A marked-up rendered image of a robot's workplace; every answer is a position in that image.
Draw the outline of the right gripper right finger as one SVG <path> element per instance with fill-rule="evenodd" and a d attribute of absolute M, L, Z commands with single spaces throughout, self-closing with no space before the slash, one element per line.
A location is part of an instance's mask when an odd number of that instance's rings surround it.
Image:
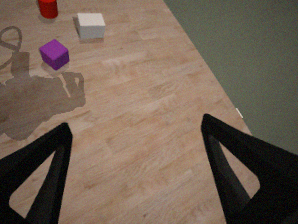
<path fill-rule="evenodd" d="M 207 113 L 201 132 L 227 224 L 298 224 L 298 155 Z M 252 199 L 219 143 L 257 176 L 260 188 Z"/>

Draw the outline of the purple cube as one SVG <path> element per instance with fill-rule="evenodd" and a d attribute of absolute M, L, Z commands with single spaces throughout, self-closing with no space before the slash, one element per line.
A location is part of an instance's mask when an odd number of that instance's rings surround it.
<path fill-rule="evenodd" d="M 59 43 L 56 39 L 51 40 L 39 49 L 43 61 L 46 62 L 55 71 L 69 62 L 68 49 L 61 43 Z"/>

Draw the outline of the red cylinder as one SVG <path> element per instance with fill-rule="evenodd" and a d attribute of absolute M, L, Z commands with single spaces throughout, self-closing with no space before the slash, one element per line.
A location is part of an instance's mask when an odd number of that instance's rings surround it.
<path fill-rule="evenodd" d="M 48 19 L 58 16 L 57 0 L 38 0 L 41 15 Z"/>

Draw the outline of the white cube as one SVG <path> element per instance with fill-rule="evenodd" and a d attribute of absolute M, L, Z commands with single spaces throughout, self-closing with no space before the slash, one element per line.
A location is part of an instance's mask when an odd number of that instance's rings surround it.
<path fill-rule="evenodd" d="M 104 38 L 105 22 L 100 13 L 77 13 L 80 39 Z"/>

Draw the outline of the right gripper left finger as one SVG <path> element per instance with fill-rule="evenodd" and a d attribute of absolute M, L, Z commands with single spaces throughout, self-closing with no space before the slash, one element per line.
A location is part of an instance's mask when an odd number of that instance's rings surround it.
<path fill-rule="evenodd" d="M 0 224 L 58 224 L 73 135 L 63 122 L 0 159 Z M 47 176 L 26 216 L 9 205 L 15 190 L 53 153 Z"/>

